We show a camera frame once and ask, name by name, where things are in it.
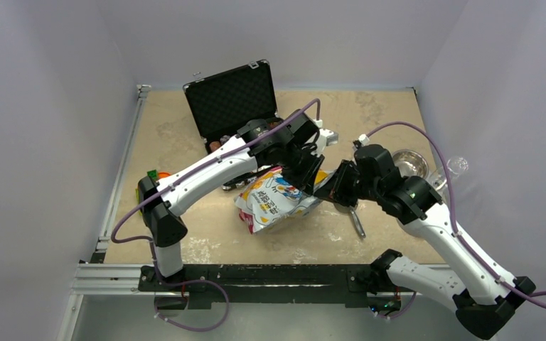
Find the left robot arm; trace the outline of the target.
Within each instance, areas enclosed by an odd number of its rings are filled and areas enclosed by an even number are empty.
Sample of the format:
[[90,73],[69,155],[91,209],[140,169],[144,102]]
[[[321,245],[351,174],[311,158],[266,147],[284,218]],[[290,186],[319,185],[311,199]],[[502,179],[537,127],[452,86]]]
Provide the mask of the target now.
[[183,283],[181,241],[188,229],[182,215],[225,183],[261,167],[273,169],[250,182],[238,199],[253,227],[267,227],[317,201],[314,191],[328,182],[323,150],[338,134],[298,110],[287,119],[253,119],[218,150],[161,180],[139,181],[140,211],[151,232],[156,282],[167,291]]

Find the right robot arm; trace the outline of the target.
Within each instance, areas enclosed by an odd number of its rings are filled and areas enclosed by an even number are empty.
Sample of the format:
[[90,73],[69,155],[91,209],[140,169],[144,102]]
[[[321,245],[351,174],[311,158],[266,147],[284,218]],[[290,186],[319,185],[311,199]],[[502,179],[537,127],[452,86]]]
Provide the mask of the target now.
[[450,266],[450,274],[388,249],[370,265],[365,282],[374,290],[399,286],[432,298],[479,339],[495,336],[523,304],[500,279],[525,294],[536,289],[528,277],[514,276],[498,265],[462,228],[452,228],[449,207],[440,194],[425,179],[401,174],[391,153],[380,145],[358,148],[352,161],[342,161],[315,187],[314,195],[344,207],[374,201],[406,233],[431,245]]

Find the grey metal scoop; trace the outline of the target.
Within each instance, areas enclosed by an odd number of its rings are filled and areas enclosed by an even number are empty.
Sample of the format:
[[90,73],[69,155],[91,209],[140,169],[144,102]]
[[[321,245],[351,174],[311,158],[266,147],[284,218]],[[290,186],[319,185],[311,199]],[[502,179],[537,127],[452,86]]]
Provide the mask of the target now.
[[340,205],[338,203],[334,203],[333,206],[335,207],[335,209],[339,213],[347,215],[350,218],[350,221],[351,221],[357,235],[361,239],[365,239],[366,238],[366,233],[365,233],[365,230],[363,229],[363,225],[362,225],[362,223],[361,223],[361,221],[359,219],[359,216],[357,215],[357,212],[355,211],[355,208],[351,207],[351,206],[343,206],[343,205]]

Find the pet food bag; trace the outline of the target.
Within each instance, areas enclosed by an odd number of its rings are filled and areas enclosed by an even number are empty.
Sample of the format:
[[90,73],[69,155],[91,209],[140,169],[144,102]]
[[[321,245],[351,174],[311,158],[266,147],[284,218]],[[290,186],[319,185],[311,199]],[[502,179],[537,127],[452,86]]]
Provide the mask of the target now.
[[240,221],[250,234],[270,232],[283,220],[305,217],[321,203],[291,185],[280,167],[252,181],[234,200]]

